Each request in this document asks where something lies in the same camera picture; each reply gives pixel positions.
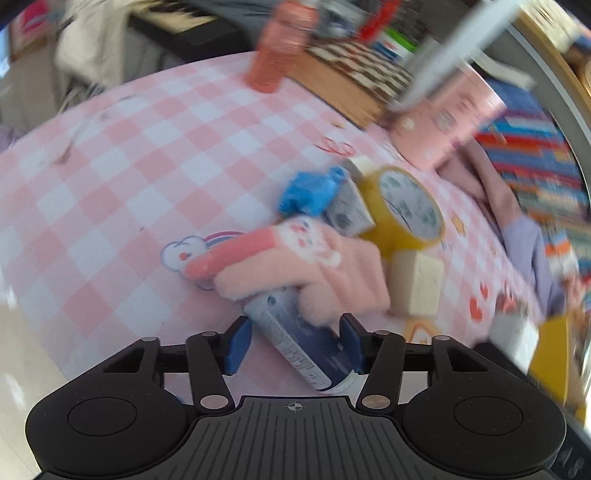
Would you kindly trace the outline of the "row of books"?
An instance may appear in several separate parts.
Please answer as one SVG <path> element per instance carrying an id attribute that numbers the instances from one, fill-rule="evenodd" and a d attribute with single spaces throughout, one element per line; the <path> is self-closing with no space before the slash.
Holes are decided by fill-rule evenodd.
<path id="1" fill-rule="evenodd" d="M 529 91 L 489 79 L 503 114 L 476 136 L 522 210 L 536 220 L 553 273 L 590 278 L 590 197 L 569 142 Z"/>

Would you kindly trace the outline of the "blue crumpled wrapper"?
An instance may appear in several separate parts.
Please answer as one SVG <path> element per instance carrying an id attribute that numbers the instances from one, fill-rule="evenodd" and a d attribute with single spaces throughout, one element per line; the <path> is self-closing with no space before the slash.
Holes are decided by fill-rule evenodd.
<path id="1" fill-rule="evenodd" d="M 348 179 L 349 173 L 341 166 L 327 172 L 298 172 L 280 197 L 280 215 L 320 217 Z"/>

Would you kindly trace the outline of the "purple pink cloth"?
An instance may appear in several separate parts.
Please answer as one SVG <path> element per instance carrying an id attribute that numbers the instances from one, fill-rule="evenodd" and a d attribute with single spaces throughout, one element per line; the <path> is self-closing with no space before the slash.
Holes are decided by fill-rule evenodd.
<path id="1" fill-rule="evenodd" d="M 481 145 L 471 140 L 459 147 L 437 173 L 479 205 L 508 259 L 535 291 L 545 316 L 564 313 L 567 296 L 551 272 L 541 227 L 522 211 Z"/>

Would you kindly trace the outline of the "yellow tape roll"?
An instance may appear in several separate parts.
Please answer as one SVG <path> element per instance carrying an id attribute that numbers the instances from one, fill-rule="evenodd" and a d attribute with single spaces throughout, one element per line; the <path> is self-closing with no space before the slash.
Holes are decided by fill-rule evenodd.
<path id="1" fill-rule="evenodd" d="M 417 178 L 394 166 L 383 167 L 358 183 L 375 226 L 360 234 L 384 259 L 399 250 L 424 250 L 438 244 L 446 225 L 439 205 Z"/>

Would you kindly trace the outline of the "pink cylinder container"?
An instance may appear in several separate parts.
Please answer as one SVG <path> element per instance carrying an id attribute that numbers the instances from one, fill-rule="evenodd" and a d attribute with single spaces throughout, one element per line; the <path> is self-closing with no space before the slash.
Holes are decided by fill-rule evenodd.
<path id="1" fill-rule="evenodd" d="M 411 165 L 434 170 L 505 108 L 487 81 L 466 65 L 435 94 L 394 121 L 391 140 Z"/>

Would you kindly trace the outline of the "small printed carton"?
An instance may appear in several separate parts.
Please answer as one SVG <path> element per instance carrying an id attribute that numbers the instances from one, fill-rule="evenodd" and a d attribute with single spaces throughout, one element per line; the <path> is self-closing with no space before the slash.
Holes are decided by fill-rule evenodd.
<path id="1" fill-rule="evenodd" d="M 359 237 L 377 226 L 361 192 L 351 178 L 342 181 L 338 193 L 325 210 L 325 219 L 346 237 Z"/>

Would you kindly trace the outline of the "cream white block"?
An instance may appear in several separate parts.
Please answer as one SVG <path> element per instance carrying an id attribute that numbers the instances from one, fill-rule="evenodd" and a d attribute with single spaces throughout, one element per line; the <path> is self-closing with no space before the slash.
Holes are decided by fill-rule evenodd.
<path id="1" fill-rule="evenodd" d="M 390 261 L 387 284 L 389 311 L 401 318 L 438 315 L 445 264 L 417 250 L 400 250 Z"/>

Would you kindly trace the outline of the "dark blue spray bottle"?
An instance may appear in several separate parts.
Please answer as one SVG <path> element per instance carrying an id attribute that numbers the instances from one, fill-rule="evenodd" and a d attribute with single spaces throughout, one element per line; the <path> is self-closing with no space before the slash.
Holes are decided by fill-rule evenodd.
<path id="1" fill-rule="evenodd" d="M 335 332 L 304 319 L 297 308 L 299 296 L 294 287 L 259 293 L 243 303 L 243 313 L 312 388 L 345 393 L 362 377 L 353 371 Z"/>

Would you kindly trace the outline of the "pink checkered tablecloth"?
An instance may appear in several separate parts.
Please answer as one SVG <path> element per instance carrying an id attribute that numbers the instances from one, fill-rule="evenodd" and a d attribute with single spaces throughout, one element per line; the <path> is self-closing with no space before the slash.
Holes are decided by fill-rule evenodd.
<path id="1" fill-rule="evenodd" d="M 293 82 L 273 95 L 233 55 L 146 76 L 85 102 L 1 157 L 1 405 L 40 398 L 141 337 L 181 343 L 238 305 L 166 268 L 276 221 L 287 183 L 339 156 L 404 166 L 379 127 L 360 131 Z"/>

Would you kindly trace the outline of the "pink spray bottle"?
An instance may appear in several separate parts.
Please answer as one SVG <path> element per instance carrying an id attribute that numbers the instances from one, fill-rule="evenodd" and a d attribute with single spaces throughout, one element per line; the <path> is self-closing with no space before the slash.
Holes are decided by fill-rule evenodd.
<path id="1" fill-rule="evenodd" d="M 318 24 L 318 1 L 283 1 L 273 10 L 259 37 L 246 83 L 270 94 L 290 73 Z"/>

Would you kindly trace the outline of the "yellow cardboard box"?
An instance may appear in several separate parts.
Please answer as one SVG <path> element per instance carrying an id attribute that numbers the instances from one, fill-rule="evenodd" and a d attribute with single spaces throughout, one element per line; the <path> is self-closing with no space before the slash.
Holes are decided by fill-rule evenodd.
<path id="1" fill-rule="evenodd" d="M 575 355 L 575 336 L 568 315 L 557 315 L 539 327 L 539 341 L 529 375 L 550 397 L 584 425 L 587 392 Z"/>

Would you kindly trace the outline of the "pink knit glove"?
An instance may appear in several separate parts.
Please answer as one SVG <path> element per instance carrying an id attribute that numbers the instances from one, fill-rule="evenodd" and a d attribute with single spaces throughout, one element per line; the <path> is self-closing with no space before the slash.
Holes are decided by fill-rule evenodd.
<path id="1" fill-rule="evenodd" d="M 390 307 L 377 246 L 308 216 L 224 241 L 187 261 L 183 274 L 191 281 L 211 280 L 219 296 L 231 301 L 294 287 L 298 312 L 317 327 L 331 328 L 343 313 Z"/>

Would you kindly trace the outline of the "wooden chess box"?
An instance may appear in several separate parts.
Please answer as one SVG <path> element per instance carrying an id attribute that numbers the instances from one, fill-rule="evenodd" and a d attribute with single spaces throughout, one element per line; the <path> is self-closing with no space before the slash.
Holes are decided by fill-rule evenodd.
<path id="1" fill-rule="evenodd" d="M 377 122 L 412 81 L 404 67 L 349 39 L 311 44 L 288 77 L 361 130 Z"/>

